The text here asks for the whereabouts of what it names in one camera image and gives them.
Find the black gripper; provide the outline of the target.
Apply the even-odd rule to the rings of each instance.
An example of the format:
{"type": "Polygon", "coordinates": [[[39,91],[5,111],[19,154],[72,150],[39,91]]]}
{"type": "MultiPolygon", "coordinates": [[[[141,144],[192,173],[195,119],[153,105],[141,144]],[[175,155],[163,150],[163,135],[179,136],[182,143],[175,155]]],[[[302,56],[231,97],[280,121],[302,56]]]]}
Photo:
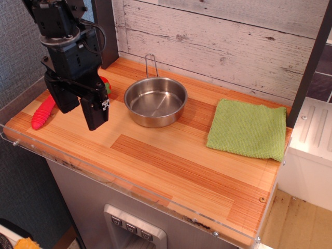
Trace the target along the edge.
{"type": "Polygon", "coordinates": [[[90,131],[108,121],[109,99],[98,75],[102,64],[98,43],[72,43],[48,47],[43,64],[46,86],[59,110],[66,114],[81,105],[90,131]]]}

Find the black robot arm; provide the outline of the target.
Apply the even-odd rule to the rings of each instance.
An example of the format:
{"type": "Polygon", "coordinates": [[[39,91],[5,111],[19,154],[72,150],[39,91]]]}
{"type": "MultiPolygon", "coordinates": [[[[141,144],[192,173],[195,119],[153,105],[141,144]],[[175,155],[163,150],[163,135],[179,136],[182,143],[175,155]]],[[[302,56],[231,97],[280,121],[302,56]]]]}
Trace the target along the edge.
{"type": "Polygon", "coordinates": [[[83,1],[24,1],[40,31],[40,42],[49,56],[42,63],[44,80],[62,113],[82,107],[89,130],[108,121],[109,98],[98,75],[102,65],[96,29],[82,18],[83,1]]]}

